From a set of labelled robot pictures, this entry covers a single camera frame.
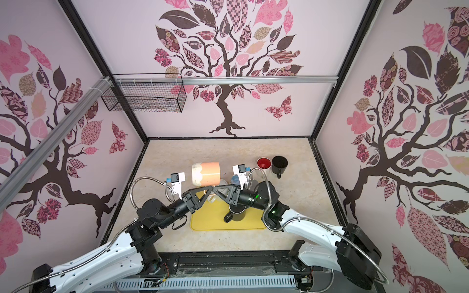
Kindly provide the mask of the cream and peach mug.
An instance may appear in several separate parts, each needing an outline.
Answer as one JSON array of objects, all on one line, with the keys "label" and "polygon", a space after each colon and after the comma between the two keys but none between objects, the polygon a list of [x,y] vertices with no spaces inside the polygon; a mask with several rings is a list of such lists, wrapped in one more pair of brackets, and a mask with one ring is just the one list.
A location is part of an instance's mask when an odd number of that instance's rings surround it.
[{"label": "cream and peach mug", "polygon": [[192,165],[192,183],[196,187],[217,186],[221,181],[218,162],[200,162]]}]

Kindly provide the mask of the small white mug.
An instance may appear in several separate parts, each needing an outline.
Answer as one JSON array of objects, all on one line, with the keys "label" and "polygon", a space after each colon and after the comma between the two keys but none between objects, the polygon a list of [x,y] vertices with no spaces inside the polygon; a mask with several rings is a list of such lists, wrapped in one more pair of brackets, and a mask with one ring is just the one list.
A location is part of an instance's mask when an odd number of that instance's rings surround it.
[{"label": "small white mug", "polygon": [[267,157],[261,157],[257,160],[256,162],[256,165],[258,168],[260,168],[261,170],[263,170],[266,174],[268,174],[269,172],[271,172],[271,168],[272,168],[272,162],[269,158]]}]

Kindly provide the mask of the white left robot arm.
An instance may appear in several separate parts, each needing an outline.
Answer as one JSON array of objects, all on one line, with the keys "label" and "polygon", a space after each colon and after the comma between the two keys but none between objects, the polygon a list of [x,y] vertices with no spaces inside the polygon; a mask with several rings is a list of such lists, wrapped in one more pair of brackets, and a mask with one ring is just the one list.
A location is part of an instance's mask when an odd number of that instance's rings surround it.
[{"label": "white left robot arm", "polygon": [[147,200],[137,210],[137,219],[107,244],[63,265],[36,268],[26,289],[31,293],[92,293],[132,275],[159,274],[165,265],[155,243],[162,238],[162,230],[199,210],[213,190],[212,186],[188,190],[169,206],[158,199]]}]

